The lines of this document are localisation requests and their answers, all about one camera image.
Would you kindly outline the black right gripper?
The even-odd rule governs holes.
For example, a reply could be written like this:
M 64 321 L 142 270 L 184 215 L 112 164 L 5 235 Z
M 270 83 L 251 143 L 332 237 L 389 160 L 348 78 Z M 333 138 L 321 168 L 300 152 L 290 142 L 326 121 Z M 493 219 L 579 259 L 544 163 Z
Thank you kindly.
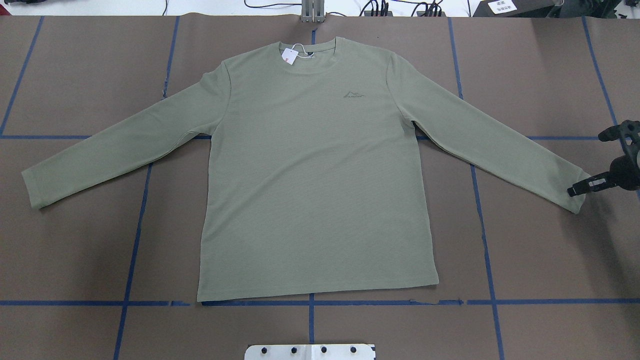
M 626 120 L 598 134 L 601 142 L 620 141 L 623 155 L 612 160 L 608 172 L 599 173 L 574 183 L 567 189 L 570 198 L 620 187 L 625 191 L 640 188 L 639 169 L 640 122 Z

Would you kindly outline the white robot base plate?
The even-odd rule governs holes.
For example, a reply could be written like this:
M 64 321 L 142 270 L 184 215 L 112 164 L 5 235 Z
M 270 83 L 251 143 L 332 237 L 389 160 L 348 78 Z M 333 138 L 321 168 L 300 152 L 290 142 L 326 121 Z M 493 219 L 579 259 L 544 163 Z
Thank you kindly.
M 247 347 L 245 360 L 375 360 L 374 344 L 256 344 Z

